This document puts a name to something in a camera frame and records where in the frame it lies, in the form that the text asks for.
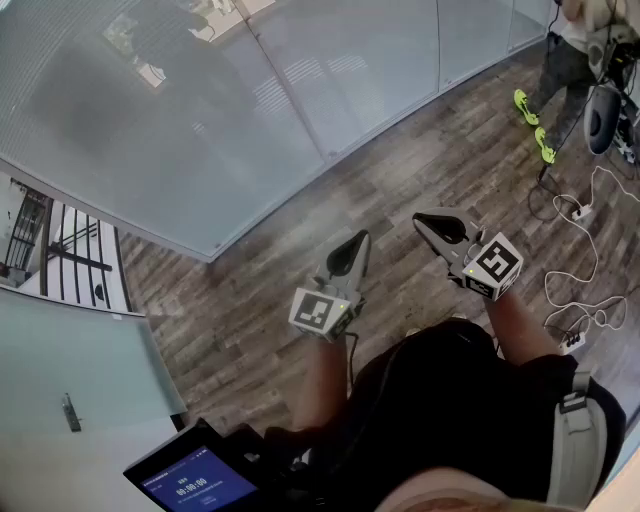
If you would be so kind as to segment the grey metal window post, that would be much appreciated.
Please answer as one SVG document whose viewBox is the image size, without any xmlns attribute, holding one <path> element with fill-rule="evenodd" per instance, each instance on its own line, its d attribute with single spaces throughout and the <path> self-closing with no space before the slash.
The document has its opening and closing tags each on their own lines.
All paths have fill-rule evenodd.
<svg viewBox="0 0 640 512">
<path fill-rule="evenodd" d="M 260 28 L 255 25 L 261 16 L 266 16 L 268 10 L 272 10 L 275 6 L 276 0 L 232 0 L 235 8 L 240 13 L 243 21 L 248 26 L 252 35 L 254 31 L 260 31 Z M 270 66 L 273 68 L 275 75 L 277 76 L 282 88 L 284 89 L 292 108 L 296 112 L 296 115 L 300 119 L 301 124 L 304 126 L 309 138 L 313 142 L 316 150 L 321 156 L 325 164 L 331 162 L 331 155 L 324 148 L 320 137 L 315 130 L 309 116 L 307 115 L 301 100 L 297 96 L 290 80 L 286 76 L 286 72 L 282 65 L 278 62 L 277 51 L 272 48 L 265 37 L 262 35 L 262 41 L 257 41 Z"/>
</svg>

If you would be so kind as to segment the person's right forearm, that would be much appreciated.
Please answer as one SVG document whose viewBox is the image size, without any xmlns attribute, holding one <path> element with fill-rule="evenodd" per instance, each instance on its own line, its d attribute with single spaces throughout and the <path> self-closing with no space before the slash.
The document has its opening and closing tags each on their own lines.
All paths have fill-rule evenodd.
<svg viewBox="0 0 640 512">
<path fill-rule="evenodd" d="M 495 302 L 486 300 L 485 309 L 503 356 L 511 364 L 521 366 L 560 354 L 557 343 L 512 290 Z"/>
</svg>

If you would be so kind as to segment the grey oval device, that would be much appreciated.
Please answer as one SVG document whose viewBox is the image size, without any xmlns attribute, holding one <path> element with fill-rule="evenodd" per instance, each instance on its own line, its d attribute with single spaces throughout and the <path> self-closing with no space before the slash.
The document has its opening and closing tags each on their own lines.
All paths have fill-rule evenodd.
<svg viewBox="0 0 640 512">
<path fill-rule="evenodd" d="M 591 88 L 584 112 L 584 136 L 593 155 L 605 153 L 617 130 L 622 97 L 615 87 L 597 85 Z"/>
</svg>

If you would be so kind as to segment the person's left forearm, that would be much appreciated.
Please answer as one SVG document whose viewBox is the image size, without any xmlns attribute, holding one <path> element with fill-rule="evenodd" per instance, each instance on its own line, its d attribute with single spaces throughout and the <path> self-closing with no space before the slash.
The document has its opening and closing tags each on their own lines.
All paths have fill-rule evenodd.
<svg viewBox="0 0 640 512">
<path fill-rule="evenodd" d="M 306 373 L 293 412 L 295 431 L 329 423 L 347 401 L 346 336 L 328 342 L 313 338 L 307 347 Z"/>
</svg>

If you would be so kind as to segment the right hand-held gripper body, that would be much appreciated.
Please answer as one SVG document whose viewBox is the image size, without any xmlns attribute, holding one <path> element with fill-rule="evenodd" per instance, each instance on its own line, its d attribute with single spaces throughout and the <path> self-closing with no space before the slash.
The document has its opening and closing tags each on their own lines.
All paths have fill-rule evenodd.
<svg viewBox="0 0 640 512">
<path fill-rule="evenodd" d="M 501 233 L 484 226 L 469 233 L 446 237 L 451 249 L 448 279 L 491 302 L 497 301 L 515 282 L 523 257 Z"/>
</svg>

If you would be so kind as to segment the frosted glass door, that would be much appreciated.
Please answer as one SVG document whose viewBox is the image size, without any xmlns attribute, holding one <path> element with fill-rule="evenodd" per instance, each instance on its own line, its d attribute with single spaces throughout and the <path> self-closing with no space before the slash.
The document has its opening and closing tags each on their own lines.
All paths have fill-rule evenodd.
<svg viewBox="0 0 640 512">
<path fill-rule="evenodd" d="M 185 409 L 145 317 L 0 287 L 0 512 L 162 512 L 123 472 Z"/>
</svg>

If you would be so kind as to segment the black tablet with blue screen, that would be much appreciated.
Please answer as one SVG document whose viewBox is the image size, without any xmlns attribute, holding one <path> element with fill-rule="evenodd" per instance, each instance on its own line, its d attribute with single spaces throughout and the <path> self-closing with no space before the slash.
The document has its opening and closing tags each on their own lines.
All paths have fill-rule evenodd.
<svg viewBox="0 0 640 512">
<path fill-rule="evenodd" d="M 129 465 L 124 477 L 165 512 L 239 510 L 261 478 L 204 419 Z"/>
</svg>

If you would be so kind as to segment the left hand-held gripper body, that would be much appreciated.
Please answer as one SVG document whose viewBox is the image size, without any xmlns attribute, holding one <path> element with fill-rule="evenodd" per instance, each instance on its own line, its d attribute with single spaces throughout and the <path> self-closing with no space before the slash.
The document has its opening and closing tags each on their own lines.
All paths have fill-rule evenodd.
<svg viewBox="0 0 640 512">
<path fill-rule="evenodd" d="M 360 283 L 358 277 L 312 276 L 295 291 L 289 323 L 303 333 L 336 342 L 364 305 Z"/>
</svg>

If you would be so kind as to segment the black tablet holder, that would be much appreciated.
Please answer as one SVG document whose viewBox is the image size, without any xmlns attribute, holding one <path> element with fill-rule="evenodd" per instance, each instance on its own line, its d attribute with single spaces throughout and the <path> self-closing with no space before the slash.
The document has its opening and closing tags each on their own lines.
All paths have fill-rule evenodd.
<svg viewBox="0 0 640 512">
<path fill-rule="evenodd" d="M 240 462 L 240 475 L 256 487 L 241 499 L 239 512 L 312 512 L 304 453 L 295 453 L 278 440 L 266 440 L 248 424 L 241 424 L 223 441 L 227 452 Z"/>
</svg>

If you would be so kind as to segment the black metal railing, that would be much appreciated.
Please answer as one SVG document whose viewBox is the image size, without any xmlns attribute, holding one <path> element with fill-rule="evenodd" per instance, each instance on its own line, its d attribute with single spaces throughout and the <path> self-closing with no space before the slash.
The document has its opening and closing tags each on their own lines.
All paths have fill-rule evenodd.
<svg viewBox="0 0 640 512">
<path fill-rule="evenodd" d="M 133 310 L 117 228 L 15 182 L 0 193 L 0 285 L 84 307 Z"/>
</svg>

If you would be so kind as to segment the person's black shirt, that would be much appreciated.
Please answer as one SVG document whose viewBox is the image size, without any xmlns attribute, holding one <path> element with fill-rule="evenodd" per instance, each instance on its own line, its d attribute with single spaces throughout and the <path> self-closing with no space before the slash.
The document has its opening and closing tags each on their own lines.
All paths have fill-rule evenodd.
<svg viewBox="0 0 640 512">
<path fill-rule="evenodd" d="M 371 360 L 326 425 L 272 427 L 265 438 L 283 460 L 308 457 L 305 481 L 332 512 L 374 512 L 409 478 L 436 468 L 542 501 L 555 412 L 577 367 L 560 355 L 509 363 L 481 327 L 452 319 Z"/>
</svg>

